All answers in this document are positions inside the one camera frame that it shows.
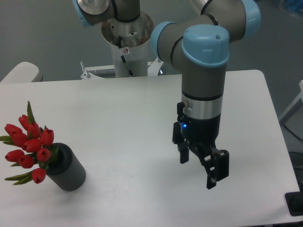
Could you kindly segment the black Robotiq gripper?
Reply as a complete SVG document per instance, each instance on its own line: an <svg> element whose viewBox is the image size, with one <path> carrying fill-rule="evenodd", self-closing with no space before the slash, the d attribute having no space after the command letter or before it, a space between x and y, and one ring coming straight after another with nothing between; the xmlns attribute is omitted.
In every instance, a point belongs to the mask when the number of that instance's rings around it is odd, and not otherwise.
<svg viewBox="0 0 303 227"><path fill-rule="evenodd" d="M230 154L227 150L217 149L215 140L219 134L221 114L211 119L194 119L182 116L173 124L172 142L177 144L180 163L189 160L187 140L198 143L193 153L199 158L207 173L206 188L212 189L218 181L229 176Z"/></svg>

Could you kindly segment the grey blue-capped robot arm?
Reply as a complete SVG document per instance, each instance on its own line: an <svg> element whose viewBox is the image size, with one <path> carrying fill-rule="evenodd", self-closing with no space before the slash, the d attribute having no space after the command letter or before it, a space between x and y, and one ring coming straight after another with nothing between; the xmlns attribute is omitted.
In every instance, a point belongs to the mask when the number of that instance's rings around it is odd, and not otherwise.
<svg viewBox="0 0 303 227"><path fill-rule="evenodd" d="M229 174L229 152L216 148L219 133L226 65L231 42L260 27L261 13L253 0L196 0L200 15L178 24L155 26L137 0L75 0L84 25L101 24L112 47L115 75L147 76L145 46L151 45L159 61L182 75L182 100L172 141L180 162L193 152L207 173L207 188Z"/></svg>

